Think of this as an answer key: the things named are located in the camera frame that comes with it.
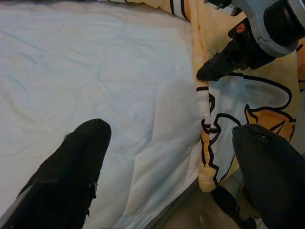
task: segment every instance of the mattress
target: mattress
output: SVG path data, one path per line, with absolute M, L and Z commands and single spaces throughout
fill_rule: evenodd
M 145 6 L 0 4 L 0 215 L 79 124 L 112 140 L 86 229 L 140 229 L 198 176 L 191 25 Z

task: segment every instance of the yellow blanket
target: yellow blanket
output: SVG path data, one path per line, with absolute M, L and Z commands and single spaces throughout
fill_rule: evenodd
M 203 0 L 112 1 L 146 3 L 190 20 L 195 73 L 226 46 L 228 31 L 245 18 L 244 14 L 231 17 L 216 11 L 203 4 Z M 287 141 L 291 140 L 300 88 L 305 89 L 304 52 L 305 48 L 298 52 L 298 63 L 294 52 L 258 70 L 227 76 L 215 83 L 200 82 L 194 76 L 203 126 L 199 164 L 202 191 L 212 191 L 238 169 L 232 147 L 232 127 L 246 123 L 260 124 Z

